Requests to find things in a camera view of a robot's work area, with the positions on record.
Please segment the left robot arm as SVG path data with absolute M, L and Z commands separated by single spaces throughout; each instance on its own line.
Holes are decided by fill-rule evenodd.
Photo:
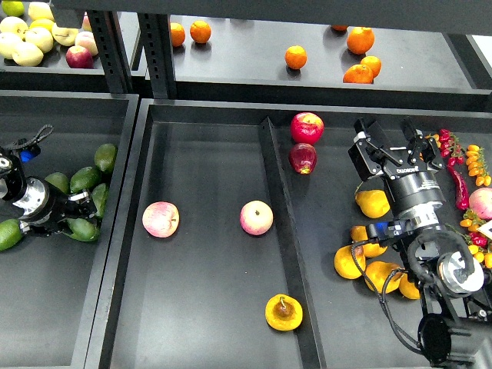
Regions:
M 38 144 L 53 131 L 44 125 L 30 139 L 20 139 L 1 147 L 1 199 L 23 210 L 18 218 L 24 234 L 48 237 L 70 231 L 70 219 L 97 223 L 97 208 L 91 194 L 66 194 L 43 178 L 28 177 L 23 164 L 40 153 Z

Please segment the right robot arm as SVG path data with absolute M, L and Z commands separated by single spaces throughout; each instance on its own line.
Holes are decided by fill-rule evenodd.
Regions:
M 417 340 L 392 323 L 395 336 L 432 367 L 489 368 L 491 302 L 485 287 L 491 273 L 437 217 L 445 202 L 434 176 L 444 168 L 437 142 L 409 118 L 401 122 L 396 142 L 376 121 L 358 119 L 354 130 L 351 160 L 362 181 L 383 181 L 393 215 L 392 221 L 366 227 L 368 242 L 396 250 L 403 272 L 421 294 Z

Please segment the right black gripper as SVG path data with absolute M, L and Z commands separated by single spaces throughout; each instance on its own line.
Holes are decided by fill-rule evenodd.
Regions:
M 362 181 L 382 176 L 384 191 L 393 215 L 402 215 L 421 204 L 439 208 L 445 198 L 435 174 L 444 162 L 433 137 L 426 138 L 410 118 L 401 122 L 407 141 L 407 162 L 391 150 L 391 143 L 377 121 L 359 118 L 356 136 L 348 154 Z

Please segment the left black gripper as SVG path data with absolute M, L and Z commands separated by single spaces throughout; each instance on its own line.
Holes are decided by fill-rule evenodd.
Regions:
M 29 183 L 22 198 L 22 235 L 50 237 L 69 232 L 67 218 L 92 219 L 97 207 L 88 190 L 67 196 L 49 183 Z

